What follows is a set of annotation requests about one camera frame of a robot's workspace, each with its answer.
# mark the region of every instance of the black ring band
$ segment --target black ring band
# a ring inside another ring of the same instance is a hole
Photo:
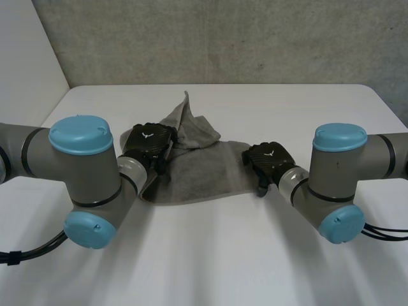
[[[395,151],[394,151],[393,144],[390,142],[390,140],[387,137],[381,134],[378,134],[377,136],[380,137],[382,140],[384,140],[385,144],[387,145],[388,151],[390,152],[390,165],[388,166],[387,172],[382,177],[382,179],[386,179],[391,175],[391,173],[393,173],[395,169],[395,163],[396,163]]]
[[[329,196],[323,196],[322,194],[319,194],[315,191],[313,191],[310,186],[308,187],[309,192],[311,193],[311,195],[315,196],[316,198],[323,200],[323,201],[327,201],[327,202],[334,202],[334,203],[345,203],[345,202],[350,202],[354,199],[354,195],[352,196],[348,196],[347,198],[331,198]]]
[[[30,146],[31,140],[33,140],[34,136],[36,136],[36,134],[43,130],[43,127],[39,127],[38,129],[35,129],[34,131],[32,131],[31,133],[28,134],[27,138],[24,141],[23,144],[23,149],[21,150],[21,163],[23,165],[23,168],[25,170],[25,172],[30,176],[30,177],[36,177],[34,175],[34,173],[31,171],[29,165],[28,165],[28,161],[27,161],[27,154],[28,154],[28,147]]]
[[[0,156],[3,160],[4,163],[4,167],[6,168],[6,177],[4,178],[4,182],[7,182],[10,179],[10,175],[11,175],[11,163],[10,160],[8,159],[7,153],[6,151],[4,151],[4,149],[2,147],[0,147]]]
[[[72,199],[71,199],[71,201],[72,201],[72,203],[74,205],[79,206],[79,207],[84,207],[84,208],[98,207],[98,206],[102,206],[102,205],[105,205],[105,204],[113,201],[114,199],[116,199],[118,197],[118,195],[120,195],[121,192],[122,192],[122,184],[119,186],[119,189],[107,199],[97,201],[97,202],[92,202],[92,203],[80,203],[80,202],[77,202],[77,201],[72,200]]]
[[[297,185],[295,186],[295,188],[292,189],[291,192],[291,204],[292,206],[294,206],[293,204],[293,198],[295,197],[295,193],[297,192],[297,190],[299,189],[300,186],[303,185],[303,183],[306,183],[309,180],[309,178],[304,178],[303,180],[301,180],[299,183],[297,183]]]
[[[138,195],[138,186],[136,186],[135,182],[133,182],[133,180],[130,177],[128,177],[126,174],[122,172],[120,172],[119,175],[123,177],[125,180],[127,180],[133,186],[133,188],[136,191],[136,195]]]

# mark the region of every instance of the white wall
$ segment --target white wall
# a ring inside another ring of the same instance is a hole
[[[39,126],[69,90],[30,0],[0,0],[0,122]]]

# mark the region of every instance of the white table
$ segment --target white table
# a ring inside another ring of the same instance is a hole
[[[368,133],[407,131],[362,85],[134,85],[70,90],[44,126],[67,116],[105,118],[115,137],[158,122],[188,90],[193,114],[223,140],[278,141],[309,168],[314,130],[350,122]],[[407,182],[359,184],[370,223],[408,228]],[[62,183],[16,178],[0,187],[0,249],[28,251],[62,228]],[[105,250],[67,241],[19,266],[0,267],[0,305],[407,305],[408,242],[360,235],[333,245],[276,189],[174,207],[135,204]]]

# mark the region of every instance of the gray wall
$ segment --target gray wall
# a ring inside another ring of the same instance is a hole
[[[365,84],[408,124],[408,0],[33,3],[72,87]]]

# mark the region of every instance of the gray towel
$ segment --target gray towel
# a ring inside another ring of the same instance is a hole
[[[220,134],[206,118],[192,115],[185,94],[184,101],[160,122],[178,131],[178,142],[168,150],[168,175],[149,173],[141,199],[155,205],[178,205],[254,192],[258,178],[241,161],[241,152],[249,145],[220,142]],[[122,149],[129,133],[120,137]]]

